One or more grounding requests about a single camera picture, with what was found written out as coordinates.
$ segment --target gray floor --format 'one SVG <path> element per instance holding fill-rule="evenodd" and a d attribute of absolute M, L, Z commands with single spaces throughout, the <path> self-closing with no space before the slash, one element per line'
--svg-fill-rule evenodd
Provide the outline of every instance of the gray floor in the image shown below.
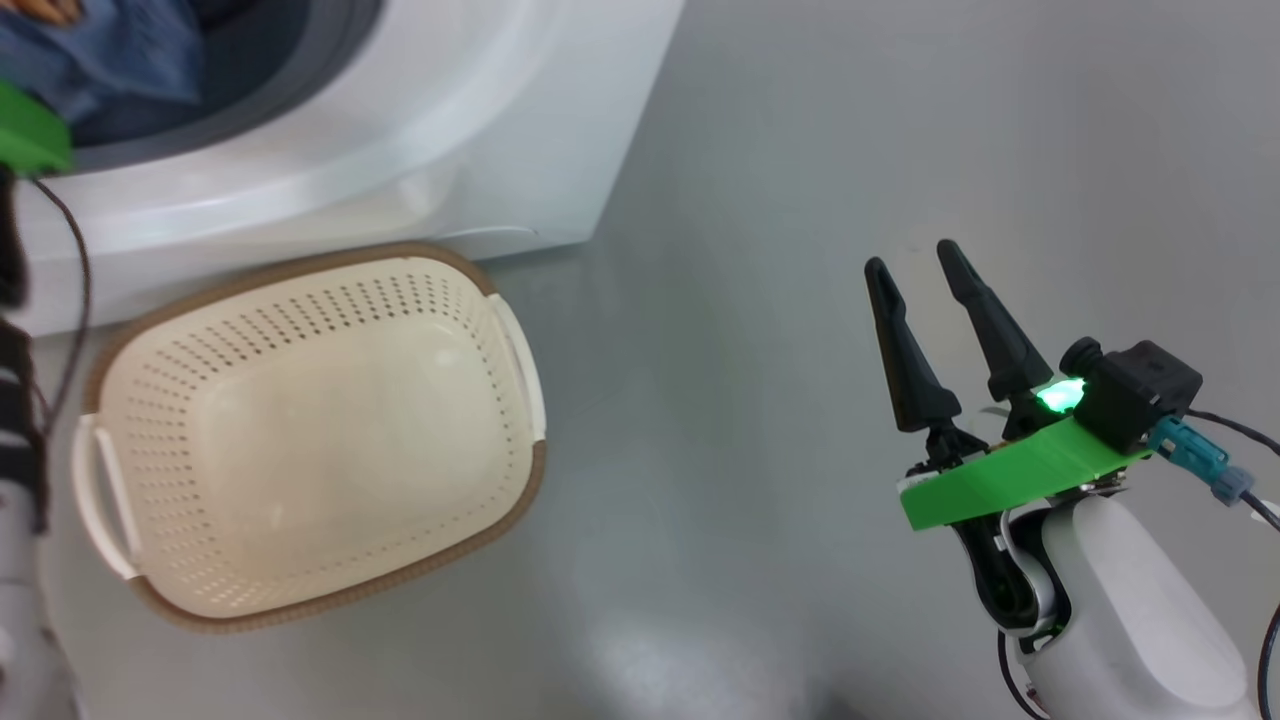
<path fill-rule="evenodd" d="M 1204 406 L 1275 429 L 1280 99 L 1247 82 L 1280 55 L 1248 28 L 1280 18 L 1228 4 L 691 0 L 598 240 L 489 266 L 550 416 L 545 489 L 502 542 L 192 635 L 92 555 L 64 418 L 45 568 L 93 717 L 1020 717 L 960 546 L 896 505 L 922 438 L 893 432 L 861 265 L 891 263 L 969 410 L 986 369 L 943 236 L 1052 363 L 1151 337 Z M 41 343 L 44 377 L 64 350 Z M 1280 497 L 1272 456 L 1226 445 Z M 1252 666 L 1275 538 L 1189 475 L 1133 486 Z"/>

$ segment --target black wire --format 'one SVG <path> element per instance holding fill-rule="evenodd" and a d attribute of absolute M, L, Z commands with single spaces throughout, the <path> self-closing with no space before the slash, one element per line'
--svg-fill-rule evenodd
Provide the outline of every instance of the black wire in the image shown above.
<path fill-rule="evenodd" d="M 1208 420 L 1210 423 L 1217 423 L 1231 428 L 1233 430 L 1240 433 L 1242 436 L 1265 445 L 1271 448 L 1271 452 L 1280 455 L 1280 442 L 1274 441 L 1266 434 L 1254 430 L 1253 428 L 1236 423 L 1229 418 L 1216 415 L 1213 413 L 1204 413 L 1202 410 L 1188 410 L 1187 415 L 1192 418 L 1199 418 L 1201 420 Z M 1240 500 L 1243 500 L 1254 512 L 1262 516 L 1263 520 L 1271 524 L 1272 528 L 1280 530 L 1280 516 L 1267 507 L 1267 503 L 1262 501 L 1258 496 L 1252 492 L 1240 493 Z M 1267 632 L 1262 635 L 1262 652 L 1258 655 L 1258 712 L 1262 715 L 1262 720 L 1272 720 L 1271 717 L 1271 655 L 1276 647 L 1276 635 L 1280 634 L 1280 606 L 1276 607 L 1274 615 L 1271 615 L 1271 623 L 1267 625 Z"/>
<path fill-rule="evenodd" d="M 72 340 L 72 350 L 67 356 L 67 365 L 63 368 L 63 377 L 58 382 L 58 392 L 54 393 L 54 401 L 49 405 L 49 411 L 45 413 L 45 424 L 41 433 L 45 437 L 50 437 L 54 432 L 54 425 L 58 423 L 58 415 L 63 411 L 63 405 L 67 404 L 67 393 L 72 389 L 72 378 L 76 377 L 76 366 L 79 365 L 79 356 L 84 350 L 84 338 L 88 336 L 90 307 L 93 304 L 93 273 L 88 264 L 88 247 L 84 245 L 84 234 L 81 232 L 79 223 L 76 222 L 70 208 L 40 179 L 32 178 L 31 182 L 40 188 L 40 192 L 45 193 L 45 197 L 50 202 L 63 211 L 63 217 L 67 218 L 67 225 L 70 227 L 72 234 L 76 236 L 76 247 L 81 255 L 81 316 L 79 323 L 76 325 L 76 338 Z"/>
<path fill-rule="evenodd" d="M 1027 702 L 1027 697 L 1023 694 L 1023 691 L 1018 689 L 1018 683 L 1014 682 L 1014 676 L 1009 671 L 1009 642 L 1006 642 L 1005 632 L 996 630 L 996 642 L 998 643 L 996 652 L 997 657 L 1000 657 L 1000 674 L 1005 678 L 1005 687 L 1009 688 L 1009 693 L 1014 696 L 1014 700 L 1018 701 L 1018 707 L 1021 707 L 1023 712 L 1028 716 L 1034 717 L 1036 720 L 1048 720 L 1039 712 L 1032 710 L 1032 703 Z"/>
<path fill-rule="evenodd" d="M 1276 634 L 1280 634 L 1280 607 L 1271 615 L 1267 634 L 1262 635 L 1262 653 L 1258 656 L 1258 712 L 1262 720 L 1271 720 L 1271 693 L 1267 692 L 1271 678 L 1271 653 L 1276 648 Z"/>
<path fill-rule="evenodd" d="M 1245 491 L 1240 493 L 1240 500 L 1252 507 L 1254 512 L 1261 515 L 1263 520 L 1270 523 L 1272 528 L 1280 530 L 1280 515 L 1276 515 L 1275 511 L 1267 507 L 1267 503 L 1263 502 L 1261 497 Z"/>
<path fill-rule="evenodd" d="M 1229 418 L 1224 418 L 1224 416 L 1213 414 L 1213 413 L 1204 413 L 1203 410 L 1188 410 L 1187 411 L 1187 416 L 1188 418 L 1199 418 L 1201 420 L 1208 420 L 1210 423 L 1217 423 L 1219 425 L 1224 425 L 1224 427 L 1231 428 L 1233 430 L 1235 430 L 1235 432 L 1240 433 L 1242 436 L 1252 439 L 1253 442 L 1262 443 L 1262 445 L 1270 447 L 1271 452 L 1275 452 L 1276 455 L 1280 455 L 1280 442 L 1276 442 L 1276 441 L 1271 439 L 1270 437 L 1260 433 L 1258 430 L 1254 430 L 1253 428 L 1251 428 L 1248 425 L 1236 423 L 1235 420 L 1231 420 Z"/>

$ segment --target blue connector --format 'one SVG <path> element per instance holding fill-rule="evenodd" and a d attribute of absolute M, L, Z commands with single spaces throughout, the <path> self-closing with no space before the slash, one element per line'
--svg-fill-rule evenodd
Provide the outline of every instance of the blue connector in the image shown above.
<path fill-rule="evenodd" d="M 1213 497 L 1228 507 L 1239 502 L 1240 496 L 1253 487 L 1253 475 L 1248 470 L 1229 465 L 1231 456 L 1225 450 L 1172 415 L 1156 423 L 1147 447 L 1204 480 Z"/>

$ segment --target green led light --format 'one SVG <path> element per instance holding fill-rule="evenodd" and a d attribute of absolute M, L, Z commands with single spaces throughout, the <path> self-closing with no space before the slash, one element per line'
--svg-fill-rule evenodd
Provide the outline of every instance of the green led light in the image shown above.
<path fill-rule="evenodd" d="M 1036 397 L 1044 404 L 1044 407 L 1055 413 L 1066 413 L 1075 407 L 1084 398 L 1084 379 L 1069 378 L 1053 383 L 1036 393 Z"/>

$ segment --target basket handle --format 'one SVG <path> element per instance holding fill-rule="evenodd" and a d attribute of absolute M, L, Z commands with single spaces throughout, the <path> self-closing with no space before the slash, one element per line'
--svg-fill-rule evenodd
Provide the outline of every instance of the basket handle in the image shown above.
<path fill-rule="evenodd" d="M 120 509 L 120 524 L 124 527 L 131 548 L 137 547 L 137 530 L 128 503 L 120 492 L 123 489 L 123 478 L 120 478 L 120 464 L 115 456 L 111 437 L 105 429 L 96 425 L 97 415 L 83 415 L 76 427 L 76 441 L 72 446 L 72 488 L 76 491 L 76 506 L 79 509 L 84 530 L 88 532 L 90 539 L 93 541 L 93 547 L 102 556 L 102 561 L 122 579 L 131 580 L 142 573 L 129 560 L 133 552 L 128 552 L 122 547 L 115 532 L 111 530 L 111 525 L 108 524 L 105 509 L 102 507 L 102 496 L 99 492 L 97 464 L 93 456 L 95 441 L 102 452 L 106 473 L 111 480 L 111 489 L 115 493 L 116 507 Z"/>
<path fill-rule="evenodd" d="M 520 320 L 512 313 L 511 305 L 497 292 L 489 296 L 493 309 L 502 322 L 503 334 L 516 355 L 516 366 L 525 388 L 525 401 L 529 404 L 529 421 L 532 424 L 534 442 L 547 439 L 547 406 L 543 404 L 543 383 L 538 379 L 538 365 L 534 364 L 534 351 L 520 327 Z"/>

